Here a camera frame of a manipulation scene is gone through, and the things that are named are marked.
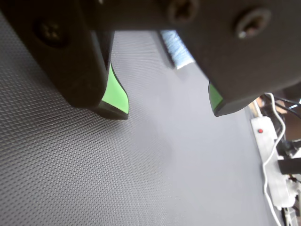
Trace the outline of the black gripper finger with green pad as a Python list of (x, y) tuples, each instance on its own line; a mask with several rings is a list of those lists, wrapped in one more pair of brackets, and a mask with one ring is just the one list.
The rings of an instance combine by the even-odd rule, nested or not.
[(164, 10), (221, 96), (215, 116), (300, 82), (300, 1), (166, 0)]
[(0, 10), (71, 106), (128, 118), (128, 95), (111, 63), (114, 32), (89, 29), (79, 0), (3, 0)]

